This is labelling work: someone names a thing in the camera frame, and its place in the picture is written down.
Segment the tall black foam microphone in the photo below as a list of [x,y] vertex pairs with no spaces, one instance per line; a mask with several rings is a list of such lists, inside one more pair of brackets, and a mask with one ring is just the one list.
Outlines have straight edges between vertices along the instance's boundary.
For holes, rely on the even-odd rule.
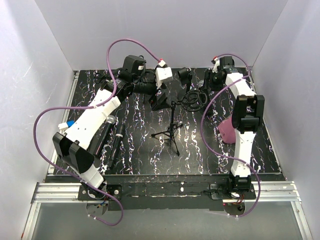
[[119,155],[121,142],[124,138],[125,133],[126,133],[126,126],[124,124],[119,125],[116,131],[116,135],[114,137],[111,153],[108,159],[109,169],[113,169],[115,166],[115,162]]

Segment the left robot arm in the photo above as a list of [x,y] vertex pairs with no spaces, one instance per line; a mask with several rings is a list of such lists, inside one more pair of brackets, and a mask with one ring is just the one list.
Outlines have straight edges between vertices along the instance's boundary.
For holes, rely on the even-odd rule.
[[172,78],[172,69],[164,60],[161,59],[154,69],[147,69],[142,56],[128,55],[122,67],[96,75],[103,84],[90,105],[72,126],[53,136],[57,156],[82,181],[91,185],[89,194],[95,200],[103,199],[107,193],[104,178],[94,166],[95,157],[88,151],[96,132],[133,93],[155,97],[164,83]]

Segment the silver mesh microphone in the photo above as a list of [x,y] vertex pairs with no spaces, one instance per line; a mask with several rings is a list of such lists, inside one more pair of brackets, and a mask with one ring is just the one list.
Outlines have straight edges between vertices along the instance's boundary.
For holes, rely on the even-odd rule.
[[202,88],[203,85],[204,85],[204,80],[200,80],[200,81],[198,82],[198,87],[199,87],[199,88]]
[[100,138],[98,139],[98,142],[96,144],[96,147],[94,149],[93,155],[96,158],[100,158],[102,155],[102,150],[104,148],[104,145],[106,144],[109,134],[111,132],[112,127],[116,123],[116,117],[113,115],[109,115],[106,119],[105,126],[103,128],[103,131],[101,133]]

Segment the shock mount stand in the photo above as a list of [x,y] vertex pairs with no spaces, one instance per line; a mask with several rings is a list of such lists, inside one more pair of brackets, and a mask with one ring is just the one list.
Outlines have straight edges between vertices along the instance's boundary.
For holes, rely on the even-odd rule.
[[177,100],[173,100],[170,102],[170,109],[171,109],[171,115],[170,115],[170,124],[167,127],[167,130],[152,133],[151,137],[155,138],[158,135],[165,135],[168,137],[166,139],[170,142],[170,145],[174,143],[176,154],[177,156],[180,155],[180,152],[177,147],[177,143],[175,140],[175,134],[176,131],[183,127],[183,124],[174,122],[174,116],[175,116],[175,110],[177,106],[181,106],[185,111],[187,112],[198,112],[200,111],[207,103],[208,103],[209,97],[208,94],[200,89],[193,89],[189,90],[187,93],[185,93],[181,98],[178,98]]

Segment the black tripod stand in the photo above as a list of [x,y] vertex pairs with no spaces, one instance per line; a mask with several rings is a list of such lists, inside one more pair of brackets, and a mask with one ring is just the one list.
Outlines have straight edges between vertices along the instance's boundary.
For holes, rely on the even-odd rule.
[[139,55],[138,57],[141,59],[141,61],[143,61],[144,63],[147,63],[147,60],[143,55]]

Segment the round base stand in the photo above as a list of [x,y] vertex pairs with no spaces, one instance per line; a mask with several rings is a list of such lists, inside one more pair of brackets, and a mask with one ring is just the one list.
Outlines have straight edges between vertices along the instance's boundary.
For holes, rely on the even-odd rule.
[[106,73],[99,73],[97,72],[95,74],[94,82],[96,84],[101,84],[103,83],[106,79],[108,78],[108,75]]
[[183,67],[177,71],[178,78],[182,86],[186,86],[185,92],[191,89],[193,75],[190,68]]

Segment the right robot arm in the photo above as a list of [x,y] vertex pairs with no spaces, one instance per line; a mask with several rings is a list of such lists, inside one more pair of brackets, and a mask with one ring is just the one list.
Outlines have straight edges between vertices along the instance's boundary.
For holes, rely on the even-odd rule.
[[226,182],[227,195],[237,199],[251,189],[251,173],[255,171],[250,165],[253,141],[262,125],[265,98],[257,95],[247,84],[246,78],[236,70],[233,54],[221,54],[213,58],[214,67],[211,71],[218,77],[218,84],[225,86],[215,97],[226,89],[230,89],[235,97],[231,115],[232,130],[235,134],[235,150],[233,163]]

